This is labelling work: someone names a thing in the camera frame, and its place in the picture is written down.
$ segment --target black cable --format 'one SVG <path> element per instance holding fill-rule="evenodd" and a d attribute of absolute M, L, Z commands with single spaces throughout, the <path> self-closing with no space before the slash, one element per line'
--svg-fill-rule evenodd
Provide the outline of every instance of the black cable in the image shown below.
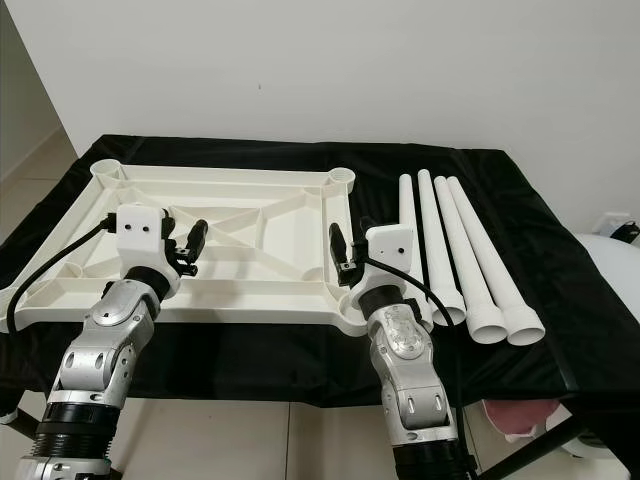
<path fill-rule="evenodd" d="M 447 311 L 444 304 L 440 301 L 440 299 L 431 290 L 429 290 L 422 282 L 419 282 L 418 280 L 413 278 L 411 275 L 403 272 L 402 270 L 398 270 L 397 268 L 394 268 L 391 265 L 387 265 L 386 263 L 382 263 L 377 260 L 374 260 L 373 258 L 365 257 L 362 259 L 362 261 L 364 263 L 368 263 L 372 267 L 376 267 L 376 268 L 379 268 L 380 270 L 389 272 L 401 278 L 405 282 L 409 282 L 411 285 L 421 290 L 427 296 L 427 298 L 430 299 L 436 305 L 436 307 L 438 307 L 438 310 L 440 310 L 440 312 L 442 313 L 442 316 L 444 317 L 445 322 L 447 322 L 447 326 L 451 327 L 451 330 L 453 331 L 453 343 L 455 347 L 454 363 L 455 363 L 456 429 L 458 430 L 458 439 L 460 440 L 459 445 L 461 449 L 461 454 L 465 459 L 465 461 L 467 462 L 467 472 L 471 476 L 472 480 L 477 480 L 478 474 L 474 470 L 474 466 L 471 464 L 471 461 L 470 461 L 469 449 L 467 448 L 467 436 L 464 431 L 464 408 L 462 406 L 462 382 L 461 382 L 462 366 L 460 362 L 460 348 L 458 345 L 458 333 L 455 329 L 453 320 L 451 319 L 451 315 L 449 315 L 449 312 Z"/>
<path fill-rule="evenodd" d="M 78 240 L 73 242 L 71 245 L 63 248 L 58 253 L 56 253 L 53 257 L 51 257 L 49 260 L 43 263 L 38 269 L 36 269 L 35 272 L 29 275 L 29 278 L 27 278 L 24 282 L 22 282 L 22 285 L 18 287 L 18 289 L 16 290 L 16 293 L 13 294 L 13 297 L 11 297 L 11 301 L 9 302 L 9 305 L 7 306 L 7 329 L 9 330 L 9 338 L 11 340 L 11 343 L 15 346 L 18 353 L 24 358 L 27 365 L 29 365 L 29 367 L 35 373 L 36 379 L 40 384 L 40 389 L 42 390 L 42 392 L 45 394 L 46 397 L 48 397 L 50 393 L 50 388 L 49 388 L 50 382 L 47 380 L 47 376 L 44 374 L 42 369 L 38 366 L 36 360 L 32 358 L 27 352 L 27 348 L 25 347 L 24 342 L 22 341 L 22 337 L 18 334 L 18 330 L 16 329 L 15 313 L 16 313 L 16 307 L 18 305 L 18 301 L 20 300 L 20 297 L 22 297 L 24 292 L 26 292 L 27 289 L 33 284 L 33 282 L 35 282 L 38 278 L 40 278 L 40 276 L 42 276 L 43 273 L 49 270 L 53 265 L 58 263 L 62 258 L 66 257 L 69 253 L 74 251 L 76 248 L 87 243 L 91 238 L 97 235 L 98 232 L 100 232 L 100 230 L 111 228 L 113 226 L 113 223 L 112 223 L 113 221 L 114 219 L 111 217 L 105 218 L 98 225 L 93 227 L 89 232 L 87 232 L 82 237 L 80 237 Z"/>

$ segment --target table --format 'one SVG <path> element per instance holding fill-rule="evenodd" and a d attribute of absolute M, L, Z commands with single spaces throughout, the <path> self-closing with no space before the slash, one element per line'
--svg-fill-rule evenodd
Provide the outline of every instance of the table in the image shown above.
<path fill-rule="evenodd" d="M 476 344 L 460 326 L 464 403 L 482 398 L 561 398 L 576 415 L 554 429 L 555 434 L 543 437 L 543 444 L 533 442 L 533 448 L 514 454 L 524 457 L 512 459 L 515 463 L 505 464 L 508 468 L 561 445 L 585 425 L 627 468 L 639 467 L 633 435 L 640 427 L 640 327 L 586 250 L 504 152 L 412 144 L 105 135 L 0 247 L 0 287 L 15 278 L 88 183 L 89 166 L 104 158 L 189 167 L 311 171 L 348 167 L 357 175 L 350 196 L 354 235 L 363 216 L 380 223 L 398 221 L 400 174 L 415 178 L 419 169 L 427 168 L 433 177 L 457 176 L 526 302 L 547 329 L 543 341 L 513 347 L 506 342 Z M 40 323 L 21 335 L 53 379 L 80 327 Z M 450 389 L 453 338 L 446 328 L 436 328 L 433 338 L 436 368 Z M 130 395 L 297 401 L 320 407 L 378 404 L 380 385 L 368 344 L 366 337 L 347 337 L 321 325 L 157 324 L 139 359 Z M 0 417 L 15 410 L 25 389 L 39 390 L 36 379 L 8 337 L 1 335 Z"/>

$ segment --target white plastic tray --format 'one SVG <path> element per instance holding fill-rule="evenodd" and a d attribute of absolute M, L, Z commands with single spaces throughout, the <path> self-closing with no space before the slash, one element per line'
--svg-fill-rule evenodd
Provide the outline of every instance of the white plastic tray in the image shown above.
<path fill-rule="evenodd" d="M 0 331 L 16 288 L 38 266 L 90 230 L 123 203 L 166 208 L 172 233 L 186 243 L 199 218 L 209 233 L 195 278 L 183 278 L 163 302 L 158 322 L 330 324 L 352 336 L 366 333 L 362 314 L 349 307 L 329 252 L 329 225 L 352 238 L 348 195 L 355 175 L 121 165 L 101 160 L 93 178 L 15 282 L 0 291 Z M 80 322 L 119 278 L 116 237 L 100 233 L 52 267 L 23 295 L 16 326 Z"/>

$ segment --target wall outlet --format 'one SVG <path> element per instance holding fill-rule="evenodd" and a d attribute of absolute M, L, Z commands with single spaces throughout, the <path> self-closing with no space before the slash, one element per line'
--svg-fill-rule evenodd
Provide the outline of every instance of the wall outlet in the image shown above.
<path fill-rule="evenodd" d="M 631 220 L 633 219 L 628 212 L 606 212 L 598 219 L 591 232 L 603 237 L 610 237 L 613 232 Z"/>

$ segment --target white plastic leg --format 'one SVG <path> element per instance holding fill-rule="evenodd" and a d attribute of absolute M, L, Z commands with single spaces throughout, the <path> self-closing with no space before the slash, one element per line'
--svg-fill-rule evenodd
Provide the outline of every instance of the white plastic leg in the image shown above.
<path fill-rule="evenodd" d="M 422 258 L 420 256 L 420 243 L 418 241 L 418 221 L 416 220 L 416 208 L 413 201 L 413 185 L 411 184 L 411 176 L 400 176 L 400 223 L 409 225 L 413 229 L 413 249 L 411 250 L 411 270 L 409 275 L 413 278 L 424 281 L 422 275 Z M 415 298 L 420 307 L 423 326 L 430 332 L 433 329 L 433 318 L 431 315 L 431 306 L 427 302 L 427 298 L 423 292 L 413 285 L 407 283 L 407 297 Z"/>
<path fill-rule="evenodd" d="M 449 246 L 467 305 L 467 328 L 471 338 L 478 343 L 496 343 L 507 336 L 502 312 L 495 306 L 484 281 L 462 220 L 453 202 L 449 185 L 444 177 L 433 182 L 438 196 L 442 219 L 447 230 Z"/>
<path fill-rule="evenodd" d="M 440 216 L 433 194 L 431 176 L 427 170 L 418 172 L 418 188 L 420 191 L 420 209 L 422 211 L 422 230 L 424 232 L 424 246 L 427 253 L 427 268 L 429 270 L 429 287 L 444 304 L 451 315 L 454 325 L 464 321 L 466 310 L 460 292 L 456 290 L 453 272 L 449 263 L 447 246 L 444 243 Z M 447 323 L 442 313 L 432 303 L 433 321 L 438 325 Z"/>
<path fill-rule="evenodd" d="M 448 183 L 493 299 L 504 315 L 508 342 L 512 345 L 537 342 L 545 334 L 538 314 L 524 302 L 458 179 L 450 177 Z"/>

